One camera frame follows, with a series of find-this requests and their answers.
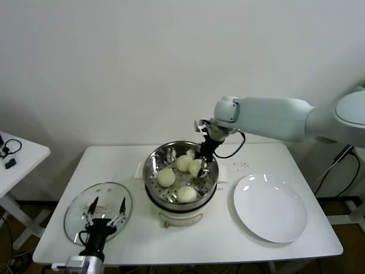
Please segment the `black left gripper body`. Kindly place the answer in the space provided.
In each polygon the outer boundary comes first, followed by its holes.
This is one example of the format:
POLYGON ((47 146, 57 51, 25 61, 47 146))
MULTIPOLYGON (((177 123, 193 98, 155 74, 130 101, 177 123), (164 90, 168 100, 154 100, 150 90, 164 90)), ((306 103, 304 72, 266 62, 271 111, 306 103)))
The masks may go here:
POLYGON ((79 232, 79 240, 84 246, 80 256, 104 257, 103 249, 107 237, 116 233, 117 228, 108 225, 111 219, 93 219, 92 225, 85 225, 85 229, 79 232))

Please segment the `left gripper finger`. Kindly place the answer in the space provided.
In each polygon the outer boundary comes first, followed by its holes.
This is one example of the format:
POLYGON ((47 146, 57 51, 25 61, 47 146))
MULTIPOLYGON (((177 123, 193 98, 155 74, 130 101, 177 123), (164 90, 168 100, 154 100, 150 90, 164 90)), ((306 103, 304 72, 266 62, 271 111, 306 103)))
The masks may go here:
POLYGON ((114 218, 112 218, 111 221, 108 222, 107 225, 109 227, 117 228, 124 221, 125 211, 126 211, 125 200, 126 200, 126 198, 123 198, 120 209, 119 209, 119 214, 117 216, 115 216, 114 218))
POLYGON ((86 222, 85 227, 89 227, 93 225, 92 217, 94 215, 94 212, 96 210, 96 206, 98 203, 99 197, 97 196, 95 200, 90 204, 88 210, 83 213, 84 220, 86 222))

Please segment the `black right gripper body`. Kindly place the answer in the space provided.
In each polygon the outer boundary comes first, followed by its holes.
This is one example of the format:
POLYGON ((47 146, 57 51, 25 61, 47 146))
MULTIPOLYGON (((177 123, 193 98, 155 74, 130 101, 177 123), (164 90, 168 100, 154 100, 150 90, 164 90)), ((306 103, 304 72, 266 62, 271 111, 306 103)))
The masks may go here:
POLYGON ((198 157, 204 158, 206 162, 213 161, 215 150, 222 144, 222 141, 213 140, 209 135, 204 135, 204 141, 198 149, 198 157))

